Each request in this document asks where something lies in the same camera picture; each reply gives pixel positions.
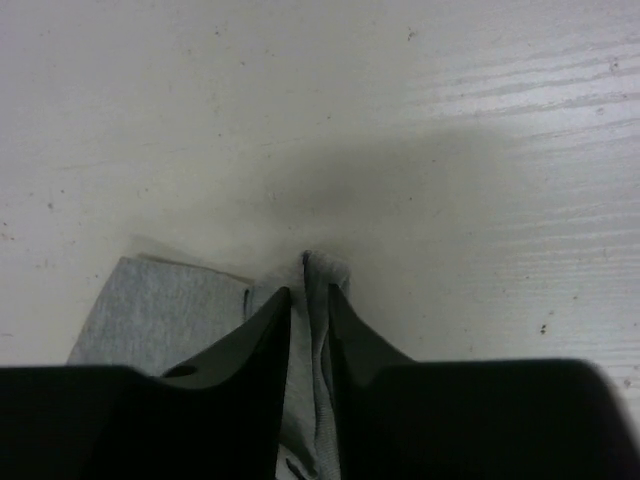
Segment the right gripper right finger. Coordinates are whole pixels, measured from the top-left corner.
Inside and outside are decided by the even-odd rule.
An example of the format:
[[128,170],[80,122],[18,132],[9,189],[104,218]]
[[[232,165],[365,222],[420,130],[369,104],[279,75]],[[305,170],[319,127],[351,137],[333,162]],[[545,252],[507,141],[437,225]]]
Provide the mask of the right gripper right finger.
[[635,479],[639,448],[596,369],[571,359],[419,362],[328,290],[345,479]]

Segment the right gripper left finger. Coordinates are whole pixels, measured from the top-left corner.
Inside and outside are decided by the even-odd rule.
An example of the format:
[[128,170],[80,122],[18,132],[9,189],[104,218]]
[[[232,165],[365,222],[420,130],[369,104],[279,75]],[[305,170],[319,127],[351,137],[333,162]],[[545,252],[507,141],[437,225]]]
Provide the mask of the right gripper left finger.
[[5,479],[271,479],[291,295],[159,377],[125,366],[5,368]]

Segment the grey tank top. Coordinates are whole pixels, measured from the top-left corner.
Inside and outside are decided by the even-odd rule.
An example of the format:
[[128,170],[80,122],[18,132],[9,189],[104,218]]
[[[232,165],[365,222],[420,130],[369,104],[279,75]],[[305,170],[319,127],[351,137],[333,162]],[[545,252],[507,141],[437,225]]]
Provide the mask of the grey tank top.
[[280,287],[291,292],[291,340],[276,478],[338,479],[328,340],[328,287],[347,292],[350,269],[307,250],[249,283],[225,273],[143,257],[119,260],[68,361],[124,364],[160,375],[236,327]]

